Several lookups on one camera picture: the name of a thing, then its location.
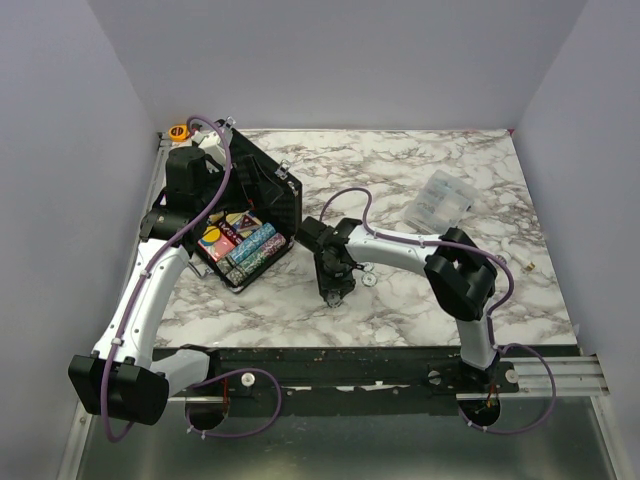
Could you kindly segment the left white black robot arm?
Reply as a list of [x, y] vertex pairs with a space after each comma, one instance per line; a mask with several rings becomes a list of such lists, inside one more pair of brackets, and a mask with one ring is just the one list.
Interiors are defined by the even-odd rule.
[[134, 268], [120, 303], [91, 353], [74, 356], [68, 367], [85, 410], [100, 416], [106, 429], [113, 419], [153, 425], [174, 395], [190, 387], [209, 395], [221, 385], [220, 368], [201, 348], [181, 348], [160, 361], [153, 352], [171, 293], [209, 217], [251, 205], [237, 165], [227, 143], [217, 154], [197, 146], [168, 154], [166, 185], [141, 221]]

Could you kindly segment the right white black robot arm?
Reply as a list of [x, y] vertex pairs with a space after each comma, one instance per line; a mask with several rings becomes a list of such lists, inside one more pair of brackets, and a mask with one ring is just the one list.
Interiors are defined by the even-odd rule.
[[488, 310], [497, 270], [462, 230], [451, 228], [439, 237], [375, 231], [352, 218], [330, 226], [307, 217], [296, 241], [313, 254], [319, 294], [331, 307], [355, 289], [353, 271], [366, 263], [426, 278], [438, 305], [456, 321], [462, 384], [480, 392], [494, 383], [498, 353]]

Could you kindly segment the red triangular dealer button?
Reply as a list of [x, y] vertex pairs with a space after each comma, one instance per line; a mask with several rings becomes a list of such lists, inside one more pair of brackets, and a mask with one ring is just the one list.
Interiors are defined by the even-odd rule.
[[243, 238], [247, 238], [256, 230], [261, 228], [262, 222], [253, 215], [245, 213], [233, 224], [233, 226], [239, 235]]

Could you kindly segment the yellow round button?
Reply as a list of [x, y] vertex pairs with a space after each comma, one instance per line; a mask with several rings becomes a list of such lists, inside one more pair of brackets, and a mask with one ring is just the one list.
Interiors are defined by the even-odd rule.
[[219, 240], [221, 236], [221, 232], [219, 230], [218, 227], [215, 226], [209, 226], [206, 231], [204, 232], [201, 241], [205, 244], [205, 245], [211, 245], [214, 244], [215, 242], [217, 242]]

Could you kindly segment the black poker set case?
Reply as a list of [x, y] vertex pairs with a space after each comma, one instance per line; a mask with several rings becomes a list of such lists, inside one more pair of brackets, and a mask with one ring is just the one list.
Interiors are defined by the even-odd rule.
[[271, 223], [276, 229], [276, 233], [280, 233], [286, 238], [286, 244], [249, 276], [240, 271], [238, 267], [240, 263], [232, 265], [225, 260], [225, 256], [228, 253], [217, 262], [214, 262], [204, 256], [197, 244], [196, 254], [198, 257], [209, 267], [213, 274], [221, 279], [227, 288], [239, 293], [257, 280], [260, 275], [282, 258], [293, 246], [294, 234], [302, 221], [303, 185], [292, 174], [289, 161], [274, 160], [236, 129], [231, 129], [229, 134], [231, 135], [229, 147], [232, 157], [232, 170], [235, 171], [238, 177], [239, 159], [247, 155], [253, 155], [264, 171], [284, 191], [283, 196], [273, 205], [252, 205], [248, 200], [249, 207], [246, 210], [216, 210], [207, 219], [206, 229], [209, 226], [218, 227], [236, 246], [248, 238], [243, 238], [239, 235], [233, 226], [245, 213], [249, 213], [259, 219], [262, 225]]

